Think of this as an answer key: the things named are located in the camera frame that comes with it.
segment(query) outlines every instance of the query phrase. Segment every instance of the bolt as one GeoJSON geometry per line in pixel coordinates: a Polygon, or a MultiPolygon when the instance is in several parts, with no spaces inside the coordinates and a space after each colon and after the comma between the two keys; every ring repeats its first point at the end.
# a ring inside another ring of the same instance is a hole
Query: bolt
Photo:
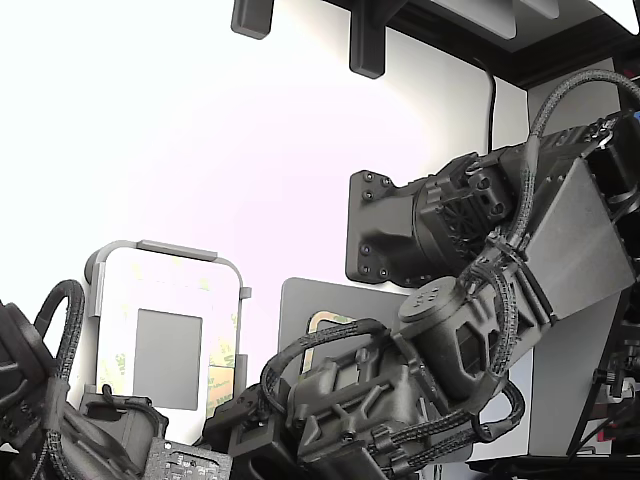
{"type": "Polygon", "coordinates": [[[615,381],[616,372],[603,370],[601,368],[597,368],[593,371],[593,383],[596,385],[600,383],[604,383],[605,385],[613,385],[615,381]]]}
{"type": "Polygon", "coordinates": [[[343,443],[351,443],[356,439],[356,436],[352,432],[344,432],[341,439],[343,443]]]}
{"type": "Polygon", "coordinates": [[[491,215],[502,215],[504,213],[504,205],[496,203],[491,209],[491,215]]]}
{"type": "Polygon", "coordinates": [[[491,186],[491,180],[488,178],[483,178],[478,182],[478,190],[486,190],[491,186]]]}

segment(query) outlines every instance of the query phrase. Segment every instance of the screw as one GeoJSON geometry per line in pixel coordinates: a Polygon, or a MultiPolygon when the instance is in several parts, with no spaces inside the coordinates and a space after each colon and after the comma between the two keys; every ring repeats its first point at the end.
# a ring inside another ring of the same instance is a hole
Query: screw
{"type": "Polygon", "coordinates": [[[343,443],[351,443],[356,439],[356,436],[352,432],[344,432],[341,438],[343,443]]]}
{"type": "Polygon", "coordinates": [[[491,209],[491,215],[501,215],[504,213],[504,205],[501,203],[496,203],[491,209]]]}
{"type": "Polygon", "coordinates": [[[478,190],[486,190],[491,186],[491,180],[488,178],[483,178],[478,182],[478,190]]]}

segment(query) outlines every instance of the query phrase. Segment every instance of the wire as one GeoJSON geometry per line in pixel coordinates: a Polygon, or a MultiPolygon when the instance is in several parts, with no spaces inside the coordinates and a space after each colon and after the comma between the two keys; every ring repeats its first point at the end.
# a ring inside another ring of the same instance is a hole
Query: wire
{"type": "MultiPolygon", "coordinates": [[[[280,379],[284,369],[287,368],[287,365],[289,365],[294,358],[298,355],[302,355],[304,351],[309,348],[314,348],[325,343],[357,335],[379,335],[386,331],[387,328],[379,321],[372,318],[364,318],[351,322],[347,325],[339,325],[337,327],[327,328],[326,330],[303,335],[284,350],[271,357],[264,366],[262,373],[260,374],[262,396],[273,410],[282,415],[286,414],[285,407],[281,405],[273,395],[273,387],[280,379]]],[[[261,405],[260,410],[264,411],[264,407],[266,406],[261,405]]]]}
{"type": "MultiPolygon", "coordinates": [[[[82,286],[75,280],[65,280],[58,283],[45,299],[37,318],[41,319],[41,322],[50,323],[53,314],[65,298],[68,300],[67,315],[62,340],[56,354],[55,377],[63,382],[68,382],[73,359],[78,348],[80,331],[82,330],[82,315],[84,312],[84,291],[82,286]]],[[[62,452],[60,432],[55,430],[45,431],[45,448],[57,473],[65,480],[75,480],[76,477],[62,452]]]]}
{"type": "Polygon", "coordinates": [[[609,415],[603,422],[601,422],[596,428],[594,428],[593,430],[591,430],[591,432],[589,432],[589,434],[584,437],[582,439],[582,441],[578,444],[578,446],[576,448],[573,449],[573,451],[571,452],[571,454],[569,455],[569,461],[573,460],[574,458],[576,458],[576,456],[578,455],[578,452],[580,452],[580,450],[582,450],[582,447],[584,447],[587,442],[589,440],[591,440],[595,435],[597,435],[601,430],[605,429],[608,425],[610,425],[611,423],[615,422],[616,420],[620,419],[620,417],[627,412],[627,410],[629,410],[633,405],[635,405],[636,401],[635,399],[632,400],[629,404],[627,404],[625,407],[621,408],[620,410],[611,413],[611,415],[609,415]]]}
{"type": "Polygon", "coordinates": [[[132,403],[128,399],[123,400],[121,398],[115,398],[113,396],[113,391],[111,390],[111,385],[108,385],[106,383],[102,386],[102,395],[105,401],[116,409],[130,409],[142,412],[154,426],[154,437],[164,438],[164,435],[167,431],[167,426],[169,425],[169,420],[167,419],[167,417],[160,415],[157,410],[149,405],[132,403]]]}
{"type": "Polygon", "coordinates": [[[609,70],[585,70],[572,75],[551,92],[531,125],[524,148],[524,162],[520,171],[521,193],[518,211],[511,224],[507,242],[518,248],[526,231],[533,209],[535,178],[540,154],[540,139],[560,101],[573,89],[590,82],[608,82],[627,90],[640,103],[640,88],[624,75],[609,70]]]}
{"type": "Polygon", "coordinates": [[[496,77],[493,76],[489,67],[477,57],[473,58],[480,67],[485,71],[489,78],[489,86],[491,87],[491,93],[489,97],[489,118],[487,119],[487,154],[493,152],[493,121],[496,109],[496,77]]]}

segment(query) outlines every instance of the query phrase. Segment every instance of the black shelf bracket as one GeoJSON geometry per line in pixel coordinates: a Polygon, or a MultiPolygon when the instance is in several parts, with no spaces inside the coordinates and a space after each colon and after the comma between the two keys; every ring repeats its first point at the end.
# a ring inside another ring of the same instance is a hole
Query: black shelf bracket
{"type": "MultiPolygon", "coordinates": [[[[384,75],[387,24],[409,0],[353,0],[349,68],[368,78],[384,75]]],[[[231,29],[262,40],[271,32],[274,0],[235,0],[231,29]]]]}
{"type": "Polygon", "coordinates": [[[368,78],[384,75],[387,23],[408,0],[354,0],[349,68],[368,78]]]}
{"type": "Polygon", "coordinates": [[[262,40],[271,32],[274,0],[235,0],[231,30],[262,40]]]}

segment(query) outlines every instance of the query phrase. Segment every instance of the black cable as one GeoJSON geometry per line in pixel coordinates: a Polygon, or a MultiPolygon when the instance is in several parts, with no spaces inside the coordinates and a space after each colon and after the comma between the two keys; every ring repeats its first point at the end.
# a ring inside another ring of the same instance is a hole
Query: black cable
{"type": "Polygon", "coordinates": [[[487,119],[487,154],[489,154],[493,151],[493,121],[495,116],[497,93],[496,77],[493,76],[489,67],[487,67],[482,60],[477,57],[474,57],[473,59],[487,74],[487,77],[489,78],[489,86],[491,88],[489,97],[489,118],[487,119]]]}
{"type": "Polygon", "coordinates": [[[287,368],[287,365],[289,365],[294,358],[298,355],[302,355],[304,351],[309,348],[314,348],[325,343],[357,335],[377,335],[385,332],[386,330],[387,328],[379,321],[372,318],[364,318],[351,322],[347,325],[339,325],[319,332],[303,335],[292,342],[284,350],[271,357],[271,359],[266,363],[262,369],[262,373],[260,374],[262,396],[269,406],[276,412],[282,415],[286,414],[285,407],[281,405],[273,395],[273,387],[278,382],[280,376],[284,372],[284,369],[287,368]]]}
{"type": "MultiPolygon", "coordinates": [[[[62,340],[56,354],[55,378],[68,383],[82,329],[82,315],[84,312],[84,291],[82,286],[75,280],[60,282],[47,296],[37,318],[42,319],[42,322],[50,323],[53,314],[65,298],[67,299],[67,315],[62,340]]],[[[55,408],[55,405],[47,405],[47,407],[55,408]]],[[[53,429],[45,430],[45,448],[58,474],[65,480],[75,480],[75,476],[71,472],[62,452],[62,438],[59,431],[53,429]]]]}
{"type": "Polygon", "coordinates": [[[576,448],[573,449],[573,451],[569,455],[569,460],[571,461],[574,458],[576,458],[576,456],[578,455],[578,452],[580,452],[582,447],[584,447],[589,440],[591,440],[595,435],[597,435],[601,430],[603,430],[604,428],[609,426],[611,423],[613,423],[616,420],[620,419],[620,417],[622,417],[622,415],[624,413],[626,413],[635,404],[635,402],[636,401],[635,401],[635,398],[634,398],[634,400],[629,402],[628,405],[626,405],[625,407],[621,408],[620,410],[618,410],[616,412],[611,413],[603,422],[598,424],[598,426],[596,428],[591,430],[591,432],[589,432],[589,434],[582,439],[582,441],[576,446],[576,448]]]}
{"type": "Polygon", "coordinates": [[[169,420],[167,419],[167,417],[160,415],[157,410],[150,407],[149,405],[132,403],[129,400],[115,398],[113,396],[113,391],[111,390],[111,385],[108,384],[104,384],[102,386],[102,395],[105,401],[116,409],[119,408],[123,410],[138,410],[139,412],[144,413],[147,418],[151,420],[151,423],[154,426],[154,437],[164,438],[167,426],[169,425],[169,420]]]}
{"type": "Polygon", "coordinates": [[[420,423],[412,427],[400,430],[391,435],[391,441],[396,445],[413,440],[420,440],[422,438],[441,433],[451,428],[458,427],[471,420],[472,415],[469,412],[463,410],[456,410],[442,418],[434,420],[432,422],[420,423]]]}
{"type": "Polygon", "coordinates": [[[640,88],[624,75],[609,70],[585,70],[572,75],[547,97],[538,115],[531,125],[529,138],[524,148],[524,162],[520,171],[521,193],[518,211],[511,224],[507,241],[509,245],[518,248],[524,236],[533,209],[533,195],[535,178],[540,154],[540,139],[544,134],[551,114],[560,101],[576,87],[589,82],[608,82],[627,90],[640,103],[640,88]]]}

